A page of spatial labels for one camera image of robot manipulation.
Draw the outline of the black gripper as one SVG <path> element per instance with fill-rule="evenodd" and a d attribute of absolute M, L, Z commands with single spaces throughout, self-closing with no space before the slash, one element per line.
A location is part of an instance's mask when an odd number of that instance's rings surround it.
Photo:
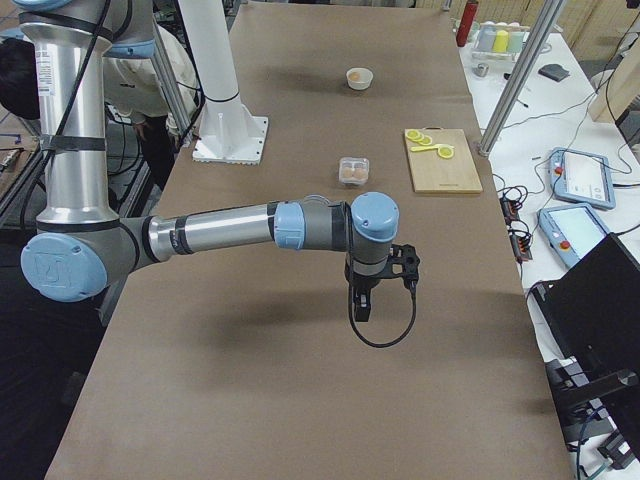
<path fill-rule="evenodd" d="M 384 279 L 381 272 L 372 275 L 361 275 L 348 264 L 344 269 L 345 278 L 350 288 L 350 300 L 355 322 L 368 322 L 371 314 L 371 291 Z"/>

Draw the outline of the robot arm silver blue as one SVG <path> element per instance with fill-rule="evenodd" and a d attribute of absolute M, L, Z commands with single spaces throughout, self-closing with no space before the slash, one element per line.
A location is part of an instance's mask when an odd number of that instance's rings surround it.
<path fill-rule="evenodd" d="M 349 316 L 363 322 L 383 279 L 414 263 L 394 241 L 399 209 L 387 195 L 350 203 L 312 195 L 165 219 L 121 218 L 108 203 L 103 60 L 150 58 L 160 37 L 148 1 L 23 1 L 22 32 L 35 47 L 47 201 L 21 254 L 28 282 L 76 302 L 175 255 L 274 242 L 346 254 Z"/>

